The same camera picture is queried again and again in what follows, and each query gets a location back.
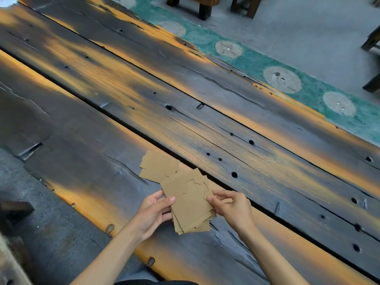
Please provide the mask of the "person's right forearm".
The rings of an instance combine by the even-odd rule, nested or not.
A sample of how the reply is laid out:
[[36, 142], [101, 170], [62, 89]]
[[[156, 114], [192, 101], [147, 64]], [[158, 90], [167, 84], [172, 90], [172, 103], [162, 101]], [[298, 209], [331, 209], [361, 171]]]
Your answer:
[[310, 285], [255, 225], [236, 229], [271, 285]]

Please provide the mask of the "loose brown paper card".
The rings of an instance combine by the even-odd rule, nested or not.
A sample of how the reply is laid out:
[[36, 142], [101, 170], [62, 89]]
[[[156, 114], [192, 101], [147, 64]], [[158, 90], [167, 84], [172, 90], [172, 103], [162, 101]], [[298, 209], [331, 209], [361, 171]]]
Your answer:
[[139, 177], [161, 183], [175, 175], [180, 161], [170, 155], [148, 150], [140, 163]]

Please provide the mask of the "dark wooden bench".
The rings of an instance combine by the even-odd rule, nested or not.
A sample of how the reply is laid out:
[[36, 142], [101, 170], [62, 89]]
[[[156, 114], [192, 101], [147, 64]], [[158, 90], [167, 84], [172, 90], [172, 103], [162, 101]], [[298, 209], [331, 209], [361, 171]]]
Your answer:
[[0, 201], [0, 233], [15, 236], [13, 226], [31, 215], [34, 207], [30, 202]]

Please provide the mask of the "person's right hand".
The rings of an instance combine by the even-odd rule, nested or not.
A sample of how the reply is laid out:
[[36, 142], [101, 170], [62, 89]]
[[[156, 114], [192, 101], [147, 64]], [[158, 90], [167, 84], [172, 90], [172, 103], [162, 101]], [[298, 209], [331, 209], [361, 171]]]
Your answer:
[[212, 190], [213, 196], [223, 202], [223, 213], [217, 213], [239, 235], [252, 235], [257, 231], [250, 201], [243, 193], [229, 190]]

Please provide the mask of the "dark wooden chair leg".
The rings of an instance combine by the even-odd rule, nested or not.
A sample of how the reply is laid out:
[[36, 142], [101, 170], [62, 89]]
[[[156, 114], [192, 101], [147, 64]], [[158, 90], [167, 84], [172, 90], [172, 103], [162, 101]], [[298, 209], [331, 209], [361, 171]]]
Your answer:
[[365, 91], [374, 93], [380, 90], [380, 73], [374, 76], [367, 84], [363, 86]]
[[361, 46], [361, 49], [369, 51], [373, 48], [378, 42], [380, 42], [380, 25], [369, 34], [366, 42]]

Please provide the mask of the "person's left forearm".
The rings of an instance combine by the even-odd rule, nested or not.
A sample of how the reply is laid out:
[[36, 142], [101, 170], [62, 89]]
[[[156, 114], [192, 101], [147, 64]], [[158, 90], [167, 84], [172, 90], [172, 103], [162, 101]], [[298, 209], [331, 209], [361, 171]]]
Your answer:
[[126, 225], [70, 285], [113, 285], [142, 235], [135, 224]]

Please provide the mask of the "person's left hand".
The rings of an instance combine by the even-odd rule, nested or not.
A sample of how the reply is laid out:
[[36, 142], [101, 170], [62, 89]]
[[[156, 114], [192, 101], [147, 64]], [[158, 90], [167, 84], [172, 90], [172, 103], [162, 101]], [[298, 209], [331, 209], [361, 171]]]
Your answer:
[[167, 197], [163, 190], [145, 197], [132, 220], [127, 225], [128, 230], [136, 236], [138, 242], [148, 239], [163, 222], [173, 219], [172, 211], [158, 211], [157, 200]]

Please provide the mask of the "dark wooden stool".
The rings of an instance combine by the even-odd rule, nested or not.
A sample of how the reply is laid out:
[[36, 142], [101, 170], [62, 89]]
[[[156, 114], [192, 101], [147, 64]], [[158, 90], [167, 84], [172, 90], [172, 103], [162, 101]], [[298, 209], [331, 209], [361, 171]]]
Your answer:
[[[180, 0], [167, 0], [166, 4], [171, 7], [175, 7], [179, 4]], [[206, 21], [211, 17], [212, 8], [220, 3], [220, 0], [193, 0], [199, 4], [198, 18]]]
[[254, 19], [262, 0], [232, 0], [231, 12], [238, 12], [241, 9], [247, 11], [247, 17]]

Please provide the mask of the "beige fabric item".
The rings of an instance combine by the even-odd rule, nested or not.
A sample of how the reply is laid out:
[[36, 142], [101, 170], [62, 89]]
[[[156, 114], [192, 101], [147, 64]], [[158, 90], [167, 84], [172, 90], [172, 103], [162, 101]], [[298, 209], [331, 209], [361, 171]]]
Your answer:
[[33, 285], [0, 233], [0, 285]]

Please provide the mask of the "stack of brown paper cards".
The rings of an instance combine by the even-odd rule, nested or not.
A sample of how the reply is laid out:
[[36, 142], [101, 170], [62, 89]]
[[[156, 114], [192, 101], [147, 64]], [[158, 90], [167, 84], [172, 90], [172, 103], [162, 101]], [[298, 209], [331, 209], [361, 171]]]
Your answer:
[[213, 195], [207, 176], [196, 168], [165, 177], [160, 185], [167, 197], [175, 197], [171, 212], [178, 235], [210, 231], [216, 213], [207, 201]]

